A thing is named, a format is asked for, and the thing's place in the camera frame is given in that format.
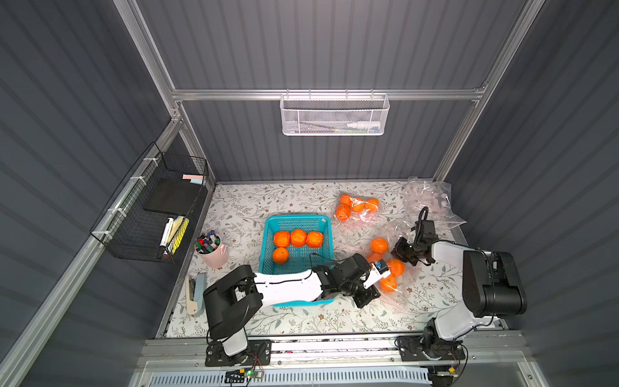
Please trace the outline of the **clear zip-top bag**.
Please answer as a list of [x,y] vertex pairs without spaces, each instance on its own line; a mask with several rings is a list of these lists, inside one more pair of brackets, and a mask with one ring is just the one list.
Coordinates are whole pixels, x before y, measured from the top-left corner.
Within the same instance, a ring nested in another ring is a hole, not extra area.
[[428,219],[442,227],[453,229],[466,224],[452,209],[452,185],[431,178],[410,177],[403,188],[403,202],[408,214],[417,218],[428,208]]
[[341,223],[377,223],[381,202],[374,197],[341,193],[336,201],[334,217]]
[[411,264],[393,253],[400,239],[412,243],[415,237],[412,223],[393,219],[386,223],[348,221],[334,226],[335,254],[338,258],[359,253],[371,264],[383,261],[389,275],[376,287],[383,303],[405,312],[413,306],[413,285],[422,272],[422,264]]

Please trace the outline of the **orange bag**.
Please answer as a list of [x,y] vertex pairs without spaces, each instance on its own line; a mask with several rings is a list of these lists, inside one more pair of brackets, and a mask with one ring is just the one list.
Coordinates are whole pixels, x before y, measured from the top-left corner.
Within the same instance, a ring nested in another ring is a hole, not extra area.
[[306,245],[309,248],[322,248],[324,243],[324,234],[321,232],[308,232],[306,234]]
[[272,260],[275,264],[286,264],[290,258],[287,248],[278,247],[272,253]]
[[393,293],[398,289],[397,278],[393,275],[380,279],[379,285],[384,293]]
[[391,274],[394,277],[401,277],[404,272],[406,271],[406,266],[405,263],[398,260],[398,259],[391,259],[388,263],[387,263],[389,270],[391,272]]

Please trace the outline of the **orange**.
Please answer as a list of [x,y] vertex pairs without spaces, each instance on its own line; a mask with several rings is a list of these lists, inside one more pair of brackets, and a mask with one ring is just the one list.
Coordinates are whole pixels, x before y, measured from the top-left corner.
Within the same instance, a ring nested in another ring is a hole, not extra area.
[[370,243],[370,249],[373,253],[385,254],[389,250],[388,241],[384,238],[375,238]]
[[288,248],[288,246],[290,246],[290,232],[276,232],[273,236],[273,243],[277,248]]
[[302,248],[306,245],[307,233],[301,229],[290,232],[290,245],[295,248]]

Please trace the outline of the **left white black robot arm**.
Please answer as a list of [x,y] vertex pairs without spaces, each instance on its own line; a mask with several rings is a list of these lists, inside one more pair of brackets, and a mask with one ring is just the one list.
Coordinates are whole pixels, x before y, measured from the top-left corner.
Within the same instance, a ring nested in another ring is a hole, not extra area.
[[210,346],[222,349],[227,359],[236,360],[250,352],[245,326],[260,309],[315,303],[337,295],[352,298],[362,309],[380,297],[376,284],[390,275],[384,260],[370,263],[360,254],[292,274],[255,273],[250,266],[242,265],[202,293]]

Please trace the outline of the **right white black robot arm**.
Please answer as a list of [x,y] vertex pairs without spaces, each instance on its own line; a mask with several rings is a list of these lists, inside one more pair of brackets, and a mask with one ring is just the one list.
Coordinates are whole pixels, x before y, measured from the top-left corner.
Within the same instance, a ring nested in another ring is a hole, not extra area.
[[424,206],[411,228],[414,238],[400,237],[391,251],[395,261],[412,266],[443,263],[462,271],[462,300],[427,323],[420,339],[425,353],[455,348],[468,333],[489,327],[498,319],[524,314],[528,305],[511,254],[441,240],[435,223],[428,219],[429,213]]

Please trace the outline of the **teal plastic basket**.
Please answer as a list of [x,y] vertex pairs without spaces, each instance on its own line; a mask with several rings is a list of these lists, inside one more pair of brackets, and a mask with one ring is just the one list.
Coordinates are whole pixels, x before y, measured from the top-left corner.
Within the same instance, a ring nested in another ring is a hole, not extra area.
[[[293,233],[295,230],[319,232],[323,236],[322,246],[311,248],[288,246],[289,259],[285,264],[276,264],[272,259],[277,249],[275,235],[277,232]],[[301,273],[317,265],[333,264],[334,248],[332,240],[331,220],[318,214],[285,214],[275,215],[267,219],[264,227],[264,238],[260,254],[259,272],[267,275],[282,275]]]

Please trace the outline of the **green led circuit board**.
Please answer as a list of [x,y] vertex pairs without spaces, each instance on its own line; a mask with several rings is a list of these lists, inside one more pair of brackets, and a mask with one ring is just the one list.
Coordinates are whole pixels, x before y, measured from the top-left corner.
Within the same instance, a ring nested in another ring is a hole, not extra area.
[[263,378],[264,371],[252,369],[236,369],[226,371],[224,374],[223,383],[227,385],[245,384],[259,381]]

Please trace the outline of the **white pen in mesh basket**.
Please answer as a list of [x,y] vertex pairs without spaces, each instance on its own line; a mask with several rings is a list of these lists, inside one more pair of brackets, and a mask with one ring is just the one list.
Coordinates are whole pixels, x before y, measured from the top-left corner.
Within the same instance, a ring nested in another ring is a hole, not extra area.
[[381,135],[384,132],[380,121],[358,121],[346,125],[348,132],[359,132],[368,135]]

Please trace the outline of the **pink pen cup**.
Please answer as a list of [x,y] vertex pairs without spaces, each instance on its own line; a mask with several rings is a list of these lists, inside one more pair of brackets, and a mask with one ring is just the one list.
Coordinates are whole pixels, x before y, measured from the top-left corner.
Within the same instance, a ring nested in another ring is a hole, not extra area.
[[202,233],[196,238],[194,248],[205,264],[213,269],[221,269],[229,259],[227,245],[214,230]]

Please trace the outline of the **yellow marker in basket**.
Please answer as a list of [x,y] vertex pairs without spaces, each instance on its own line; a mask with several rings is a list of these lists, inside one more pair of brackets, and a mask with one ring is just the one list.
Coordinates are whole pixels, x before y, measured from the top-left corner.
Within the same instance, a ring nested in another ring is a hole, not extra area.
[[180,247],[189,223],[190,220],[183,216],[179,216],[172,221],[172,227],[165,245],[169,256],[173,256]]

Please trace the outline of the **white marker in basket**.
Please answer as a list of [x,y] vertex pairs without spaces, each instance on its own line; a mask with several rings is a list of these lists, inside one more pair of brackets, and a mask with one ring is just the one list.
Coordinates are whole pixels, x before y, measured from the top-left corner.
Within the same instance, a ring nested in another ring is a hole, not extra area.
[[168,218],[167,223],[164,226],[164,231],[162,233],[161,241],[159,243],[159,249],[161,250],[161,254],[164,254],[166,250],[166,246],[168,244],[168,239],[171,234],[173,222],[174,222],[173,218]]

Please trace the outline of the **black notebook in basket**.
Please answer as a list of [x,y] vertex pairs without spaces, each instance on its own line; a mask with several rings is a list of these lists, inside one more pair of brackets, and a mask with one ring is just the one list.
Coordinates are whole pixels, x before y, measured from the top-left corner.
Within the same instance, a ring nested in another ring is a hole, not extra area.
[[190,212],[202,189],[183,180],[161,178],[148,195],[145,211],[170,215],[185,215]]

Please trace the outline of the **pink sticky notes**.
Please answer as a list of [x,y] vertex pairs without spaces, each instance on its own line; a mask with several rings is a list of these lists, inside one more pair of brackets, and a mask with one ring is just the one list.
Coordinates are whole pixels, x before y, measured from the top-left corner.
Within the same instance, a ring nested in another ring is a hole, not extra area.
[[184,174],[182,180],[194,185],[203,185],[205,178],[202,175]]

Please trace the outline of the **aluminium linear rail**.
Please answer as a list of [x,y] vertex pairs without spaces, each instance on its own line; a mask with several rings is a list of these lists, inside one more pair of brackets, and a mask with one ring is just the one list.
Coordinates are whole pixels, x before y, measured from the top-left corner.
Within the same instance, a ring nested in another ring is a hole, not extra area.
[[[523,362],[532,353],[519,331],[482,330],[462,337],[459,347],[468,354],[467,363]],[[401,364],[411,359],[414,364],[433,364],[421,353],[422,333],[386,332],[331,335],[251,336],[260,345],[247,357],[252,364],[255,355],[269,362],[265,369],[308,367],[362,367]],[[222,368],[223,351],[205,339],[157,339],[145,342],[135,372],[185,371]]]

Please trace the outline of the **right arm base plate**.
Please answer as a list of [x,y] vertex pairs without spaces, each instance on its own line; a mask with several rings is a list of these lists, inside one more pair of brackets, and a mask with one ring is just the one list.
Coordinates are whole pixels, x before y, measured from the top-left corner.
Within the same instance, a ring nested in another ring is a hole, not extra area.
[[460,341],[426,339],[421,335],[398,336],[394,340],[401,360],[406,361],[464,361],[467,357]]

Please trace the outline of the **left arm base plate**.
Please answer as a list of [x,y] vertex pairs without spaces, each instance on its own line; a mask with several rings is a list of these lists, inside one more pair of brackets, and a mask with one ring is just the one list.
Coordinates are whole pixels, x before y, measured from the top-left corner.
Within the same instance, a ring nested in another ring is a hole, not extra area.
[[272,340],[249,340],[237,345],[232,340],[207,345],[206,367],[269,365],[272,355]]

